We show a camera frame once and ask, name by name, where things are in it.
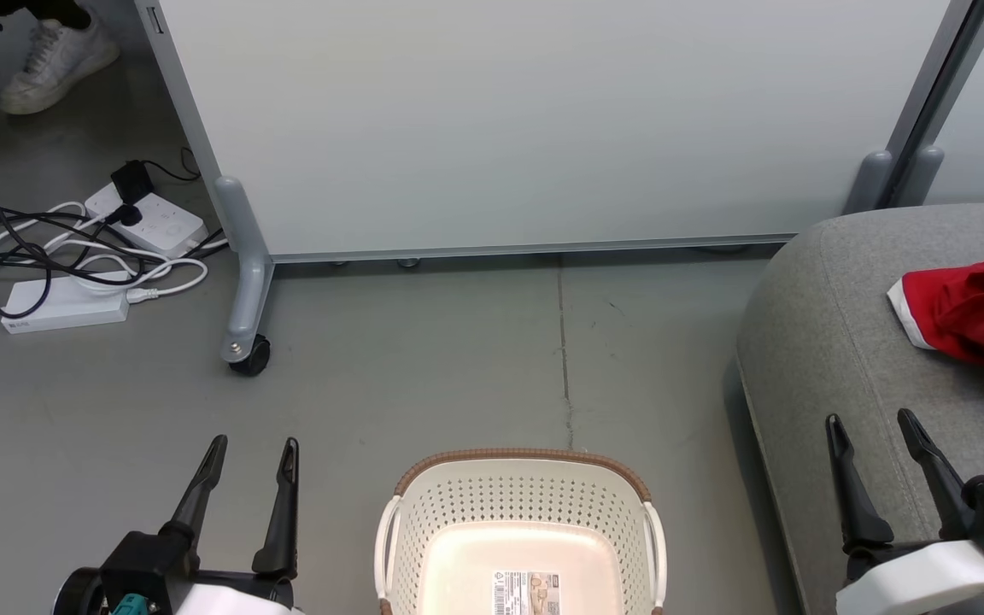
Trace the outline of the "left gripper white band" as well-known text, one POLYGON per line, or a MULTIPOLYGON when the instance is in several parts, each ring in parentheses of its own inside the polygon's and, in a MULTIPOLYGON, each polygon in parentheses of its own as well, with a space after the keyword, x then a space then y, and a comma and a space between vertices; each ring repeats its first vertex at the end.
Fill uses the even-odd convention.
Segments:
MULTIPOLYGON (((181 495, 168 528, 196 540, 202 533, 208 498, 221 479, 229 437, 218 435, 181 495)), ((301 614, 288 577, 298 566, 298 468, 300 445, 288 437, 278 461, 277 494, 266 538, 250 573, 204 570, 175 614, 301 614)))

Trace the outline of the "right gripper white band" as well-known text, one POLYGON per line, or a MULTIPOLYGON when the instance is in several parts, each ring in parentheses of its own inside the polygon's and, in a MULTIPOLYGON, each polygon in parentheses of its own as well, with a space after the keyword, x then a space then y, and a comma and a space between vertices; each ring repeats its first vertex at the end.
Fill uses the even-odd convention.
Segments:
MULTIPOLYGON (((962 498, 958 475, 912 410, 900 408, 899 429, 911 459, 921 467, 940 518, 940 538, 914 553, 876 565, 837 592, 837 614, 922 614, 984 595, 984 552, 967 540, 974 511, 962 498)), ((842 550, 886 548, 890 524, 872 505, 855 448, 839 415, 825 419, 825 436, 842 528, 842 550)))

